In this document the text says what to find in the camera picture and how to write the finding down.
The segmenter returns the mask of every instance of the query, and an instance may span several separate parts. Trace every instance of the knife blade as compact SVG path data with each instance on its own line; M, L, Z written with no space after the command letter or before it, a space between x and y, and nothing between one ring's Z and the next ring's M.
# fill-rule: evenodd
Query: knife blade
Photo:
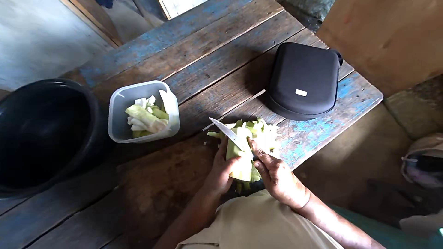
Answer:
M213 119L211 117L209 119L211 119L211 121L214 123L214 125L216 125L229 139L231 139L231 141L237 147L239 147L241 150L245 151L245 147L244 147L245 142L242 141L241 138L239 136L237 136L237 134L235 134L235 132L233 132L231 129L229 129L222 122L220 122L216 119Z

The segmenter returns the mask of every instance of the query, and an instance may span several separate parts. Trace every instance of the beige shirt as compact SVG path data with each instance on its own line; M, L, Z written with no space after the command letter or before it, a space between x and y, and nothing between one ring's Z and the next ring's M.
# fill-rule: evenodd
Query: beige shirt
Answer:
M333 238L275 200L266 190L231 199L208 228L178 249L343 249Z

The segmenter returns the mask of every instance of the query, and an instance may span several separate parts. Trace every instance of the clear plastic container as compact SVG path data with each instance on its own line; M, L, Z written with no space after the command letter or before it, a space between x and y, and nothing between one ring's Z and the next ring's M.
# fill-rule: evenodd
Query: clear plastic container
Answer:
M166 93L160 96L159 90ZM166 128L158 133L132 138L131 126L128 125L128 114L125 110L134 104L136 99L155 96L155 104L164 104L165 111L169 114ZM117 89L111 96L109 103L108 134L117 143L146 143L175 135L180 128L179 105L177 98L169 86L161 81L148 81Z

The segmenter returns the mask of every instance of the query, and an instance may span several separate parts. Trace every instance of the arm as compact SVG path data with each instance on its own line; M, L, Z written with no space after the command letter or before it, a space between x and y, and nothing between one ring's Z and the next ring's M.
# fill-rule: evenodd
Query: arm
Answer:
M229 189L232 178L229 173L239 157L225 160L227 138L223 140L215 155L211 172L203 187L195 194L185 210L160 237L154 249L174 249L178 243L200 232L213 220L220 196Z
M266 154L253 140L249 140L249 143L260 159L254 161L254 166L260 172L266 189L276 200L311 221L346 249L384 248L311 193L285 162Z

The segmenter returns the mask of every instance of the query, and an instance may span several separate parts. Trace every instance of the hand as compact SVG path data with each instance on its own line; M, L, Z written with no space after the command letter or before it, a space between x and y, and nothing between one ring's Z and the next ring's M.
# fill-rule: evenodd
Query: hand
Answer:
M293 210L304 207L311 196L309 189L297 179L284 161L266 154L254 140L248 138L248 142L253 153L260 159L254 161L254 167L260 173L268 192Z
M235 165L240 163L240 156L225 160L227 147L228 138L225 137L220 144L218 152L215 154L211 172L209 172L203 185L203 189L212 194L221 195L228 191L233 180L233 178L229 177L229 174Z

